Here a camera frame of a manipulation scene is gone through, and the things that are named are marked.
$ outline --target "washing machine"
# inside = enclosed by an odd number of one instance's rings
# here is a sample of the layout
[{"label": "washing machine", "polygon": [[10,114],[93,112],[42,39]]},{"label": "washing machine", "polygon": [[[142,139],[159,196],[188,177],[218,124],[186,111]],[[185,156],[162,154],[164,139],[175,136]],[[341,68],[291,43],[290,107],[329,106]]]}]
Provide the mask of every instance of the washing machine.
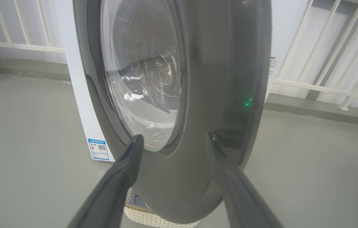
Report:
[{"label": "washing machine", "polygon": [[270,0],[63,0],[62,39],[92,159],[144,136],[133,186],[162,218],[191,223],[221,201],[208,134],[246,165],[270,61]]}]

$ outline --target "white basket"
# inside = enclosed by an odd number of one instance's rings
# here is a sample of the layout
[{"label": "white basket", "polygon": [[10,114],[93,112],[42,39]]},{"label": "white basket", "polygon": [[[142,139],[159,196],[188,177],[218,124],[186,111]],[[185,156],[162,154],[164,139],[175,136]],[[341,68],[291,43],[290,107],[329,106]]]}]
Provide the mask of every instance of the white basket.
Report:
[{"label": "white basket", "polygon": [[169,222],[156,215],[149,208],[130,204],[130,198],[132,193],[133,189],[130,188],[127,192],[126,204],[124,205],[124,213],[131,221],[159,228],[193,228],[200,222],[197,221],[189,224],[178,224]]}]

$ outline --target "floor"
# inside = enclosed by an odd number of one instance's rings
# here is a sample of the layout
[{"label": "floor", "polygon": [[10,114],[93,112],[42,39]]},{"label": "floor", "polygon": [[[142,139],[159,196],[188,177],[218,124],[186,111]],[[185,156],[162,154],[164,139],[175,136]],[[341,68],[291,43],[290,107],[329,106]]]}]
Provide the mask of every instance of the floor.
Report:
[{"label": "floor", "polygon": [[[0,75],[0,227],[66,227],[111,165],[90,159],[70,83]],[[358,227],[357,124],[264,111],[245,173],[285,227]],[[197,227],[229,227],[224,205]]]}]

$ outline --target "front-load washing machine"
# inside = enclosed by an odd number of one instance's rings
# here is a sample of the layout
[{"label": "front-load washing machine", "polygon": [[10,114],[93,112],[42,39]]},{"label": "front-load washing machine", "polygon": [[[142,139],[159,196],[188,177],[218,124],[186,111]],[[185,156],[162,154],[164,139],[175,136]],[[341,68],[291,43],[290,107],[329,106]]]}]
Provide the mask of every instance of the front-load washing machine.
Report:
[{"label": "front-load washing machine", "polygon": [[74,0],[57,3],[93,159],[144,136],[133,188],[155,213],[195,222],[221,201],[207,135],[241,167],[265,99],[270,0]]}]

